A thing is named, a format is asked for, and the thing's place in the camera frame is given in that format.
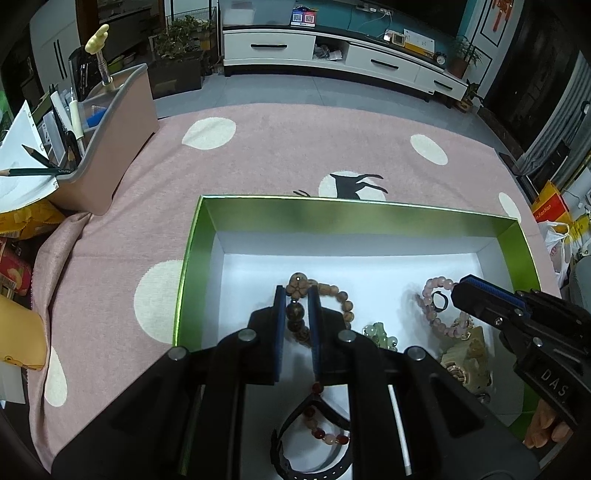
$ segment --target paper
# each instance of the paper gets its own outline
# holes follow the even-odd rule
[[[37,127],[25,101],[0,146],[0,170],[45,168],[22,147],[35,148],[47,157]],[[55,177],[0,177],[0,213],[11,212],[41,200],[58,189]]]
[[[0,400],[25,403],[21,368],[2,361],[0,361]]]
[[[435,40],[432,38],[425,37],[420,33],[407,30],[406,28],[404,29],[404,38],[407,46],[408,44],[411,44],[421,48],[426,52],[433,54],[435,53]]]

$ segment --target yellow bag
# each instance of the yellow bag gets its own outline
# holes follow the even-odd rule
[[[12,212],[0,213],[0,236],[26,240],[52,231],[65,218],[49,200],[39,200]]]
[[[41,317],[0,296],[0,360],[41,370],[46,356],[47,342]]]
[[[531,206],[531,213],[534,214],[538,223],[549,220],[550,222],[573,224],[569,208],[566,206],[560,191],[550,181],[546,182],[538,198]]]

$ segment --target pencil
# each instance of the pencil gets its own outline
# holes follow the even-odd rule
[[[26,145],[22,146],[27,153],[32,156],[35,160],[37,160],[41,165],[45,165],[47,168],[55,168],[56,166],[51,163],[48,159],[46,159],[43,155],[41,155],[37,150],[34,148],[28,147]]]
[[[29,177],[35,175],[69,175],[71,170],[65,168],[9,168],[0,170],[0,177]]]

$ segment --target pink rug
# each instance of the pink rug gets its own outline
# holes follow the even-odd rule
[[[493,149],[413,121],[313,105],[244,105],[167,118],[110,211],[74,215],[42,247],[33,302],[51,339],[29,373],[46,468],[171,341],[201,194],[386,200],[521,218],[545,291],[558,295],[537,225]]]

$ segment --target pen holder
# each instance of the pen holder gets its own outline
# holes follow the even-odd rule
[[[78,104],[86,153],[74,172],[57,177],[60,187],[49,197],[63,209],[104,215],[127,168],[158,131],[148,66],[132,67],[112,77],[113,91],[99,83]],[[93,115],[93,106],[107,110],[99,124],[89,128],[85,120]]]

